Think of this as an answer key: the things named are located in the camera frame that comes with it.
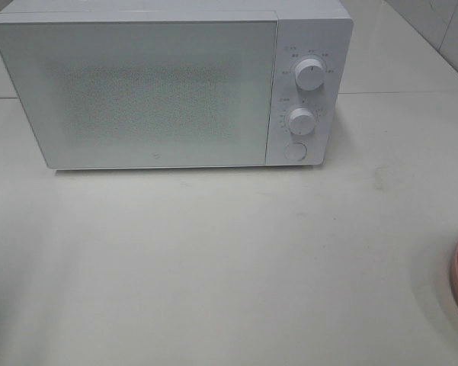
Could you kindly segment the round white door button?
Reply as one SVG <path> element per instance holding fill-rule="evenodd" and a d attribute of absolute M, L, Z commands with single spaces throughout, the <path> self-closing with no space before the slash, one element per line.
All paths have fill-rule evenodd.
<path fill-rule="evenodd" d="M 306 154 L 307 148 L 303 143 L 290 143 L 284 149 L 285 158 L 291 161 L 302 161 Z"/>

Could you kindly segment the white timer knob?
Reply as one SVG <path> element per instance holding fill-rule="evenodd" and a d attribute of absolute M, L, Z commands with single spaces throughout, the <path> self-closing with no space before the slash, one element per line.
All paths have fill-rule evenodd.
<path fill-rule="evenodd" d="M 308 135 L 314 131 L 315 124 L 315 116 L 306 108 L 296 108 L 287 115 L 287 127 L 293 135 Z"/>

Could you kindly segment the white microwave door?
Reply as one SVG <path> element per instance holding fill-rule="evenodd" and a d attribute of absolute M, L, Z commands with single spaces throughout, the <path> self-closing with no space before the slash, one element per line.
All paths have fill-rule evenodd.
<path fill-rule="evenodd" d="M 0 24 L 52 169 L 261 165 L 276 23 Z"/>

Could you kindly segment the upper white power knob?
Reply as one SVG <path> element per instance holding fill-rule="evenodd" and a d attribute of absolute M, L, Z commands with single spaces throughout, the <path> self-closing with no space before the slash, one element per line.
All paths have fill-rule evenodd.
<path fill-rule="evenodd" d="M 293 74 L 297 87 L 310 92 L 324 83 L 326 66 L 320 58 L 311 55 L 296 63 Z"/>

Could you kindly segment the white microwave oven body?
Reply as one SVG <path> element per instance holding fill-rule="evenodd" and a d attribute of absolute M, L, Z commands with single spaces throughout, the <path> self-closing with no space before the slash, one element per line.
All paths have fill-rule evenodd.
<path fill-rule="evenodd" d="M 155 24 L 256 21 L 273 21 L 277 25 L 264 163 L 261 165 L 130 169 L 318 165 L 324 159 L 353 28 L 353 22 L 347 15 L 290 16 L 276 11 L 54 11 L 0 14 L 0 24 Z M 311 55 L 317 56 L 325 63 L 325 81 L 315 90 L 303 91 L 296 85 L 293 68 L 298 61 Z M 296 108 L 306 108 L 315 116 L 316 124 L 312 133 L 297 136 L 290 132 L 287 127 L 287 115 Z M 290 143 L 306 145 L 307 154 L 304 160 L 297 162 L 285 158 L 284 149 Z"/>

